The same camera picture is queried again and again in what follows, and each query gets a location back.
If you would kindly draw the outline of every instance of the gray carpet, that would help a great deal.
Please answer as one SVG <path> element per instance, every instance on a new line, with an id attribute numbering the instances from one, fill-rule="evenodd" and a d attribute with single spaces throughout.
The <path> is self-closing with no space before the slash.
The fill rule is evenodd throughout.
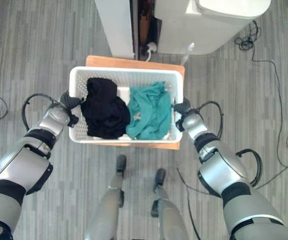
<path id="1" fill-rule="evenodd" d="M 285 129 L 280 155 L 288 162 L 288 1 L 273 1 L 258 24 L 263 35 L 256 42 L 256 58 L 274 60 L 281 77 Z M 25 134 L 20 116 L 24 99 L 35 92 L 58 97 L 68 88 L 70 70 L 83 66 L 86 56 L 93 54 L 110 56 L 93 1 L 0 0 L 0 96 L 9 105 L 9 114 L 0 121 L 0 158 Z M 282 169 L 276 155 L 280 108 L 272 66 L 252 63 L 251 55 L 239 51 L 231 40 L 213 54 L 191 56 L 184 93 L 195 106 L 207 100 L 221 104 L 225 114 L 222 140 L 234 151 L 258 151 L 264 161 L 263 183 Z M 180 57 L 160 54 L 152 61 L 178 64 Z M 30 125 L 40 119 L 47 104 L 46 100 L 32 101 L 27 109 Z M 216 109 L 209 107 L 202 113 L 216 131 Z M 128 166 L 118 239 L 159 238 L 157 220 L 149 216 L 153 177 L 159 167 L 167 170 L 165 189 L 183 213 L 190 238 L 196 239 L 186 191 L 176 173 L 178 165 L 190 185 L 203 189 L 196 177 L 198 156 L 186 135 L 179 151 L 169 151 L 80 145 L 69 139 L 67 129 L 52 152 L 54 171 L 50 179 L 40 192 L 24 200 L 14 238 L 83 239 L 87 220 L 111 180 L 119 154 L 128 156 Z M 245 156 L 242 161 L 253 176 L 253 159 Z M 288 226 L 288 170 L 260 192 Z M 191 203 L 203 240 L 228 239 L 220 199 L 191 192 Z"/>

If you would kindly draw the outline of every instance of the white lid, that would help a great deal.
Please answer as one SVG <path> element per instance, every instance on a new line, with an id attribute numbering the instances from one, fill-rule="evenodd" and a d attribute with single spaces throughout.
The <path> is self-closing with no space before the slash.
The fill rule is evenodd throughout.
<path id="1" fill-rule="evenodd" d="M 201 9 L 221 15 L 255 18 L 263 14 L 271 0 L 197 0 Z"/>

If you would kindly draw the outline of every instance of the black cloth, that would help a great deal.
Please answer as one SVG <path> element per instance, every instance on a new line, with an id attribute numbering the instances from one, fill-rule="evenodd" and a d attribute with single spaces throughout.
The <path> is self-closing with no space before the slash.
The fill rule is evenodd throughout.
<path id="1" fill-rule="evenodd" d="M 88 95 L 80 107 L 88 125 L 89 136 L 116 139 L 126 133 L 130 123 L 128 107 L 117 97 L 117 85 L 109 79 L 87 80 Z"/>

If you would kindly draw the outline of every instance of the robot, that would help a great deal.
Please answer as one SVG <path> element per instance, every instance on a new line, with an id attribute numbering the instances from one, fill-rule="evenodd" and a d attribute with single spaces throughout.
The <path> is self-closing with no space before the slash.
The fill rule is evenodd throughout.
<path id="1" fill-rule="evenodd" d="M 71 113 L 78 104 L 79 99 L 64 93 L 0 160 L 0 240 L 12 239 L 24 196 L 39 191 L 50 176 L 51 150 L 62 130 L 78 122 Z M 249 183 L 238 157 L 209 130 L 198 113 L 188 107 L 182 113 L 180 128 L 188 133 L 202 164 L 198 178 L 210 194 L 223 199 L 230 240 L 288 240 L 288 228 L 269 201 Z M 86 240 L 116 239 L 125 168 L 126 157 L 119 156 L 116 176 L 89 223 Z M 162 188 L 164 178 L 165 170 L 161 168 L 153 186 L 156 200 L 151 215 L 159 219 L 160 239 L 187 240 L 180 212 Z"/>

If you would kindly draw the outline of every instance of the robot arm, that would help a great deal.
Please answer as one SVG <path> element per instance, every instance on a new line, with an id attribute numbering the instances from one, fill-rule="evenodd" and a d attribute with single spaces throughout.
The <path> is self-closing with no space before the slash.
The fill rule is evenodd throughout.
<path id="1" fill-rule="evenodd" d="M 70 109 L 79 102 L 64 93 L 61 104 L 51 104 L 43 119 L 0 160 L 0 240 L 12 239 L 24 195 L 40 190 L 50 176 L 50 152 L 62 130 L 77 123 Z"/>
<path id="2" fill-rule="evenodd" d="M 269 201 L 249 183 L 237 156 L 193 111 L 182 119 L 202 164 L 198 178 L 212 195 L 223 199 L 230 240 L 288 240 L 288 228 Z"/>

